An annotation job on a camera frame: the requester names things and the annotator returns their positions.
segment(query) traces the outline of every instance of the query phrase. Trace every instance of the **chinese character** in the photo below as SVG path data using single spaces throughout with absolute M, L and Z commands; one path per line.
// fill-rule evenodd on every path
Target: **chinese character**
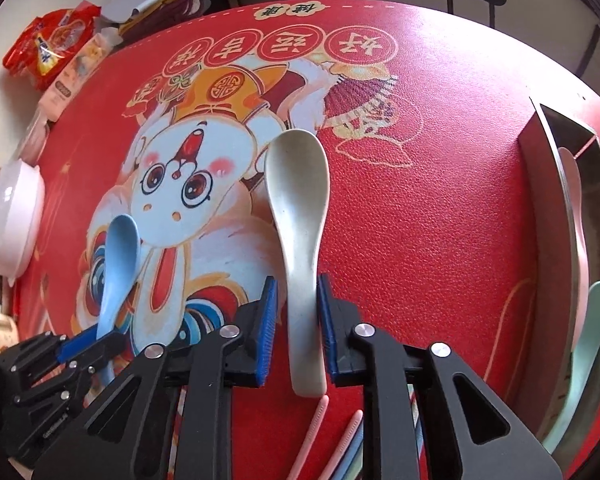
M 242 52 L 242 44 L 244 43 L 244 36 L 240 38 L 233 38 L 232 40 L 227 41 L 224 44 L 224 47 L 220 52 L 214 54 L 214 57 L 221 57 L 222 59 L 226 59 L 229 54 L 235 54 L 237 52 Z
M 212 85 L 209 95 L 211 95 L 214 101 L 220 101 L 235 94 L 243 83 L 244 76 L 242 74 L 227 74 Z
M 266 9 L 262 9 L 262 12 L 260 13 L 261 16 L 275 16 L 280 10 L 284 9 L 285 7 L 282 5 L 272 5 L 267 7 Z
M 191 78 L 187 74 L 178 74 L 169 79 L 169 84 L 178 88 L 187 88 L 191 85 Z
M 197 57 L 197 54 L 200 52 L 201 48 L 201 45 L 197 45 L 195 50 L 191 50 L 191 47 L 189 47 L 182 54 L 178 54 L 176 59 L 169 65 L 169 69 L 172 70 L 177 66 L 186 65 L 191 59 Z
M 361 34 L 357 34 L 352 32 L 349 35 L 349 39 L 347 41 L 340 41 L 341 45 L 344 45 L 343 48 L 340 49 L 342 53 L 344 52 L 357 52 L 358 46 L 362 50 L 364 50 L 367 56 L 372 56 L 375 48 L 382 48 L 382 45 L 378 43 L 378 39 L 380 36 L 375 38 L 370 38 L 368 36 L 362 36 Z
M 136 92 L 134 99 L 136 101 L 141 101 L 142 99 L 147 97 L 149 94 L 151 94 L 151 92 L 155 90 L 159 82 L 159 79 L 151 79 L 151 81 L 145 83 L 144 86 L 142 86 L 142 88 L 139 89 L 138 92 Z
M 315 9 L 315 4 L 312 4 L 312 3 L 297 4 L 294 6 L 293 9 L 291 9 L 291 12 L 294 12 L 297 14 L 298 12 L 311 12 L 314 9 Z
M 292 32 L 280 32 L 276 38 L 276 43 L 271 46 L 271 52 L 282 52 L 289 50 L 291 52 L 300 52 L 299 46 L 306 46 L 306 38 L 310 38 L 311 34 L 294 34 Z

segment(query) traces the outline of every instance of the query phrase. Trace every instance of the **rabbit eye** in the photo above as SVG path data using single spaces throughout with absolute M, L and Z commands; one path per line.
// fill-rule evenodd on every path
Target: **rabbit eye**
M 208 171 L 191 175 L 182 186 L 182 203 L 185 207 L 198 207 L 209 198 L 214 180 Z
M 140 183 L 142 192 L 145 195 L 153 193 L 156 189 L 158 189 L 158 186 L 160 186 L 163 179 L 164 165 L 158 162 L 146 170 L 144 177 L 142 177 L 142 182 Z

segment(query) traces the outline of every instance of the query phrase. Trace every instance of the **light green spoon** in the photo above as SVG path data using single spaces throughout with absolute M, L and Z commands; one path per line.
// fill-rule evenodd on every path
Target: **light green spoon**
M 600 349 L 600 282 L 589 288 L 587 314 L 582 334 L 571 354 L 571 383 L 564 406 L 551 431 L 542 442 L 544 448 L 553 453 L 567 431 L 576 412 L 584 387 L 593 368 L 593 361 Z

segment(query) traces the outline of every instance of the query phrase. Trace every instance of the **red table mat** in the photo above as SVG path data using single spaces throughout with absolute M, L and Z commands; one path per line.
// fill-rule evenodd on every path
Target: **red table mat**
M 22 336 L 96 321 L 106 228 L 122 212 L 145 256 L 118 317 L 124 358 L 230 320 L 267 274 L 284 275 L 262 163 L 293 126 L 315 132 L 330 163 L 320 270 L 334 293 L 407 344 L 449 343 L 511 400 L 536 277 L 516 143 L 529 94 L 600 135 L 600 98 L 567 70 L 433 10 L 295 0 L 133 44 L 87 82 L 40 160 L 45 210 L 18 284 Z M 317 402 L 292 393 L 283 321 L 266 387 L 234 395 L 237 480 L 284 478 Z M 329 393 L 304 479 L 362 405 L 355 388 Z

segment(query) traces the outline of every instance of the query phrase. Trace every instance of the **white bowl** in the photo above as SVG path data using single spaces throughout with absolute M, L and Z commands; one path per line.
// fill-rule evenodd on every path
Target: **white bowl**
M 39 168 L 21 160 L 0 170 L 0 275 L 14 280 L 31 260 L 40 228 L 45 184 Z

